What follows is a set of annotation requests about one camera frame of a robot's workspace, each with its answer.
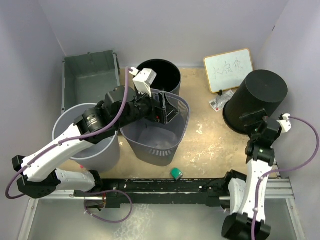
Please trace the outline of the dark blue round bin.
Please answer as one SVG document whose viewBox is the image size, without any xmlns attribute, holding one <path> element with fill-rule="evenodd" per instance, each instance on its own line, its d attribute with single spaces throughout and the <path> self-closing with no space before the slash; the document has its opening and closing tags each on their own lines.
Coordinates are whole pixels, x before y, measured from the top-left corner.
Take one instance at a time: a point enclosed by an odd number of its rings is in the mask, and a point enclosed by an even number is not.
<svg viewBox="0 0 320 240">
<path fill-rule="evenodd" d="M 176 65 L 164 59 L 150 59 L 141 63 L 137 69 L 152 69 L 156 78 L 150 86 L 152 89 L 165 91 L 174 95 L 180 94 L 181 72 Z"/>
</svg>

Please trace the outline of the black ribbed round bin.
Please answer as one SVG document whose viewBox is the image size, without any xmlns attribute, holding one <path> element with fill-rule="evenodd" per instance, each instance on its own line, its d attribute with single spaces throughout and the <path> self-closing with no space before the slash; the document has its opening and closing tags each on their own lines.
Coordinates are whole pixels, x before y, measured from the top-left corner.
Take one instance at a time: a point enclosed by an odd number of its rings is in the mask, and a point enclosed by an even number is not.
<svg viewBox="0 0 320 240">
<path fill-rule="evenodd" d="M 223 108 L 223 120 L 233 131 L 245 134 L 240 117 L 264 109 L 271 116 L 288 94 L 285 80 L 278 74 L 258 69 L 249 73 Z"/>
</svg>

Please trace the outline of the grey slatted square basket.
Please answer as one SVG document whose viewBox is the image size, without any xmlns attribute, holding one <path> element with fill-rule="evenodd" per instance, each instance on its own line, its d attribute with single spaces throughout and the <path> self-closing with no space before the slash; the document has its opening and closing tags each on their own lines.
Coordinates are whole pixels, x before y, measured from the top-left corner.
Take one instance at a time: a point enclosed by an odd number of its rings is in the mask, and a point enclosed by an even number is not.
<svg viewBox="0 0 320 240">
<path fill-rule="evenodd" d="M 120 129 L 138 159 L 160 167 L 173 161 L 190 119 L 190 107 L 185 99 L 169 92 L 165 95 L 178 109 L 171 122 L 164 125 L 143 118 Z"/>
</svg>

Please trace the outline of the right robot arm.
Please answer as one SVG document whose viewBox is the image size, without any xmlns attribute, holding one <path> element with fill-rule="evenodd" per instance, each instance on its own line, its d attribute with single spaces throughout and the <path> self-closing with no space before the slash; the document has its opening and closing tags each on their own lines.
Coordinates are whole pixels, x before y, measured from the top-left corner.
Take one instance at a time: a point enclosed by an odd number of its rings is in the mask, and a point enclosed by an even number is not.
<svg viewBox="0 0 320 240">
<path fill-rule="evenodd" d="M 273 143 L 282 132 L 280 123 L 267 116 L 265 109 L 240 117 L 249 141 L 245 148 L 247 175 L 232 173 L 222 183 L 230 196 L 230 213 L 221 235 L 228 240 L 266 240 L 271 227 L 266 224 L 265 196 L 269 172 L 275 161 Z"/>
</svg>

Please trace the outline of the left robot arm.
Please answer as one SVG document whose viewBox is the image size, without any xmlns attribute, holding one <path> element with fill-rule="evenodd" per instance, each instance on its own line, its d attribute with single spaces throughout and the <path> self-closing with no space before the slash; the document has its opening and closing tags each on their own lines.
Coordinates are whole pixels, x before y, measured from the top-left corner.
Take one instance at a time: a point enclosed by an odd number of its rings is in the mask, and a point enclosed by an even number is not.
<svg viewBox="0 0 320 240">
<path fill-rule="evenodd" d="M 180 110 L 171 104 L 164 91 L 154 98 L 150 93 L 136 93 L 131 87 L 119 86 L 105 99 L 87 109 L 57 139 L 30 156 L 17 155 L 12 165 L 17 174 L 19 197 L 46 197 L 56 190 L 75 190 L 98 196 L 103 182 L 96 170 L 69 172 L 59 166 L 77 153 L 89 149 L 134 122 L 147 119 L 166 125 Z"/>
</svg>

